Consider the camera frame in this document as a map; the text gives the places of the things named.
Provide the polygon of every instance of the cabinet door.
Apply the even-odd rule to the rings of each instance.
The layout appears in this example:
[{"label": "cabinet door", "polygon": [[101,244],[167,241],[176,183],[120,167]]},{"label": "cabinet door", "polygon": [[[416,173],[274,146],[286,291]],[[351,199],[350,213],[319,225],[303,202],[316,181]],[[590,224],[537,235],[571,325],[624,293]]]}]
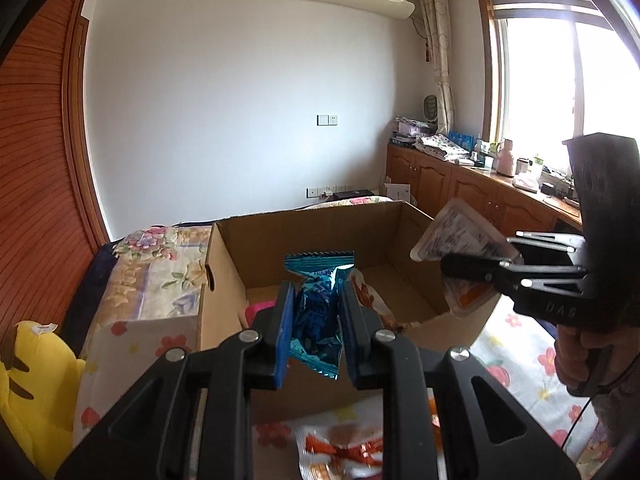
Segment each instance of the cabinet door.
[{"label": "cabinet door", "polygon": [[386,176],[392,184],[410,184],[415,153],[407,148],[388,146],[386,150]]},{"label": "cabinet door", "polygon": [[449,199],[461,198],[483,217],[492,221],[497,184],[471,170],[456,168],[451,177]]},{"label": "cabinet door", "polygon": [[418,209],[434,217],[447,203],[452,167],[429,155],[417,155],[414,173]]},{"label": "cabinet door", "polygon": [[498,204],[494,224],[505,236],[514,236],[516,231],[548,232],[555,223],[545,205],[515,190],[501,190]]}]

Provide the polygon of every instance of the yellow plush toy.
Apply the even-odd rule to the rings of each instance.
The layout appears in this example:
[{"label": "yellow plush toy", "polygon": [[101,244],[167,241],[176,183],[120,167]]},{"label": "yellow plush toy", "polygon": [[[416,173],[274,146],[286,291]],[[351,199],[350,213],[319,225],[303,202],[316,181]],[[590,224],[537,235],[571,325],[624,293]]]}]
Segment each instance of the yellow plush toy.
[{"label": "yellow plush toy", "polygon": [[27,457],[53,478],[71,452],[84,361],[52,327],[16,325],[15,343],[2,344],[0,416]]}]

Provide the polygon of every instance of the curtain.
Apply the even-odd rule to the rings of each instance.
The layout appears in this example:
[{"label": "curtain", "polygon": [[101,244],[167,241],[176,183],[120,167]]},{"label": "curtain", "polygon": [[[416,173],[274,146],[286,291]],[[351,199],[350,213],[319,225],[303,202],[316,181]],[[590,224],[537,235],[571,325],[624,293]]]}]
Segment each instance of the curtain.
[{"label": "curtain", "polygon": [[448,0],[420,0],[427,45],[433,61],[438,98],[438,133],[446,135],[454,126],[453,97],[449,79],[451,25]]}]

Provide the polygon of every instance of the silver bolt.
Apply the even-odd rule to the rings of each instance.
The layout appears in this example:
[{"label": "silver bolt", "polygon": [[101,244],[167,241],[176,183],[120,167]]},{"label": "silver bolt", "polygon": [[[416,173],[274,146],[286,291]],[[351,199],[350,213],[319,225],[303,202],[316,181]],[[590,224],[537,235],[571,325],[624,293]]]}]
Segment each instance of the silver bolt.
[{"label": "silver bolt", "polygon": [[169,348],[164,354],[164,358],[172,363],[182,361],[187,353],[182,348]]},{"label": "silver bolt", "polygon": [[471,357],[469,350],[463,346],[456,346],[449,351],[449,355],[454,361],[466,361]]},{"label": "silver bolt", "polygon": [[391,343],[395,338],[396,334],[386,328],[383,328],[376,332],[376,339],[381,343]]},{"label": "silver bolt", "polygon": [[253,343],[260,339],[260,334],[250,328],[249,330],[242,330],[238,337],[243,343]]}]

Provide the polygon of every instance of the blue candy wrapper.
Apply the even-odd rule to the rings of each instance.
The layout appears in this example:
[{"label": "blue candy wrapper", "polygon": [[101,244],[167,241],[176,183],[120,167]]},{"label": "blue candy wrapper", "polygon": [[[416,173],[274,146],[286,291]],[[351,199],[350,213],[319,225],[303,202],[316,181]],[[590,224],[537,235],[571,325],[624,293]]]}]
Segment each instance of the blue candy wrapper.
[{"label": "blue candy wrapper", "polygon": [[353,268],[353,253],[293,254],[285,256],[284,265],[305,278],[296,296],[289,355],[337,379],[342,352],[338,292]]}]

